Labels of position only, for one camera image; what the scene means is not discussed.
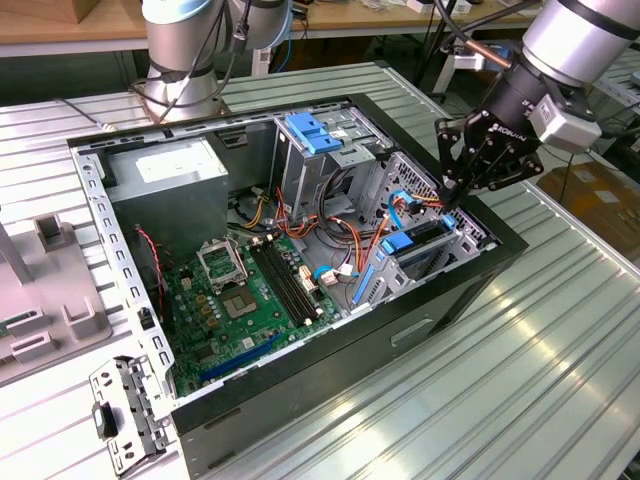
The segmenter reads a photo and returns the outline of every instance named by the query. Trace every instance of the yellow wire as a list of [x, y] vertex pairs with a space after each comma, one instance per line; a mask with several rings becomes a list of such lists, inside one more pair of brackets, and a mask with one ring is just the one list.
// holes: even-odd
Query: yellow wire
[[249, 223], [244, 225], [244, 228], [253, 228], [255, 227], [258, 222], [260, 221], [260, 218], [262, 218], [262, 202], [264, 200], [262, 198], [260, 198], [260, 201], [258, 202], [258, 209], [256, 210], [256, 216], [253, 217], [253, 220], [251, 220]]
[[411, 195], [413, 198], [416, 198], [418, 200], [422, 200], [425, 202], [439, 202], [440, 199], [438, 197], [422, 197], [420, 195]]

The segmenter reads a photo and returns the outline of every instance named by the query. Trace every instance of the green motherboard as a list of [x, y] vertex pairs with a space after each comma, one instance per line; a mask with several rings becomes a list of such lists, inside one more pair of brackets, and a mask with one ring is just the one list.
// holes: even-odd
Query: green motherboard
[[[291, 241], [277, 238], [273, 247], [291, 278], [301, 285], [296, 272], [304, 261]], [[267, 280], [273, 271], [262, 271], [268, 265], [257, 261], [262, 260], [258, 253], [249, 246], [236, 251], [247, 278], [217, 291], [213, 290], [208, 275], [218, 278], [232, 274], [236, 268], [224, 249], [203, 256], [208, 271], [199, 259], [194, 259], [164, 273], [173, 311], [172, 327], [165, 328], [165, 335], [176, 360], [172, 374], [180, 397], [198, 390], [208, 379], [226, 376], [341, 318], [333, 300], [318, 288], [313, 293], [305, 291], [317, 318], [313, 322], [296, 321]]]

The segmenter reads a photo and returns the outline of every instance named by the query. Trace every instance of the motherboard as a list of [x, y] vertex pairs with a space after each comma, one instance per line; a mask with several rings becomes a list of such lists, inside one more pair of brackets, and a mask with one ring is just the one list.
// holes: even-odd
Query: motherboard
[[288, 238], [224, 243], [164, 272], [180, 397], [341, 318], [321, 286], [305, 284], [308, 267]]

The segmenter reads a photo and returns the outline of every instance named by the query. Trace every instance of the white connector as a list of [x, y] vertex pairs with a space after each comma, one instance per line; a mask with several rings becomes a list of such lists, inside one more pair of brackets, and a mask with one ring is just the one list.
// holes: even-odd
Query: white connector
[[114, 125], [111, 125], [110, 123], [96, 123], [96, 125], [103, 132], [112, 133], [112, 132], [118, 131], [118, 129]]

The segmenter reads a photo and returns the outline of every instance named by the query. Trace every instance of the red wire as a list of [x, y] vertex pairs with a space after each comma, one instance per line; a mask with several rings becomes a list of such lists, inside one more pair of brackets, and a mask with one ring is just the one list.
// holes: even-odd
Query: red wire
[[147, 243], [149, 244], [149, 248], [151, 249], [151, 253], [153, 253], [153, 260], [156, 262], [156, 272], [158, 273], [158, 292], [160, 293], [158, 298], [160, 299], [160, 312], [162, 312], [162, 271], [160, 269], [160, 260], [158, 260], [158, 251], [156, 250], [156, 246], [147, 232], [142, 230], [141, 227], [136, 227], [136, 232], [142, 235], [147, 241]]

